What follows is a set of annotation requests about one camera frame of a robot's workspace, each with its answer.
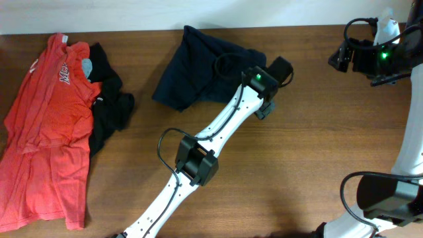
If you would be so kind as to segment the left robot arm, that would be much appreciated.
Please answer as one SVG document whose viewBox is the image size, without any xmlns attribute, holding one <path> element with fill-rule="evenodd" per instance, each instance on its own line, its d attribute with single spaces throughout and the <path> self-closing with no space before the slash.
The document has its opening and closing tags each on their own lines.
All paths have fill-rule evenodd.
<svg viewBox="0 0 423 238">
<path fill-rule="evenodd" d="M 175 165 L 164 189 L 144 213 L 116 238 L 156 237 L 162 226 L 191 193 L 207 185 L 219 168 L 221 150 L 252 114 L 263 119 L 272 111 L 272 99 L 278 89 L 293 79 L 293 66 L 282 57 L 269 67 L 250 67 L 241 72 L 241 83 L 219 115 L 201 132 L 184 132 Z"/>
</svg>

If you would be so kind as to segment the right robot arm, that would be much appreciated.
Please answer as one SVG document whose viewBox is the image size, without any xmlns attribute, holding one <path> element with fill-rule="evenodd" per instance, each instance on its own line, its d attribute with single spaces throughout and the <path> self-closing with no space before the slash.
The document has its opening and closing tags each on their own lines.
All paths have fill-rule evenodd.
<svg viewBox="0 0 423 238">
<path fill-rule="evenodd" d="M 414 1 L 406 28 L 398 33 L 385 17 L 370 18 L 373 41 L 345 38 L 329 64 L 352 68 L 371 81 L 365 89 L 339 90 L 335 108 L 346 124 L 323 166 L 322 177 L 346 183 L 359 177 L 356 203 L 317 231 L 319 237 L 378 237 L 382 231 L 422 221 L 422 2 Z"/>
</svg>

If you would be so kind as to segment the navy blue shorts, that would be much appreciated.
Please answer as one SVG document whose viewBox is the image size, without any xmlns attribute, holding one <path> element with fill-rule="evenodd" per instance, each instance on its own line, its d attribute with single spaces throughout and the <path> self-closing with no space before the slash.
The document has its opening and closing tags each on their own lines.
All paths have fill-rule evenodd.
<svg viewBox="0 0 423 238">
<path fill-rule="evenodd" d="M 227 104 L 241 84 L 241 73 L 265 65 L 266 55 L 262 52 L 186 25 L 181 44 L 166 66 L 152 99 L 180 112 L 198 101 Z"/>
</svg>

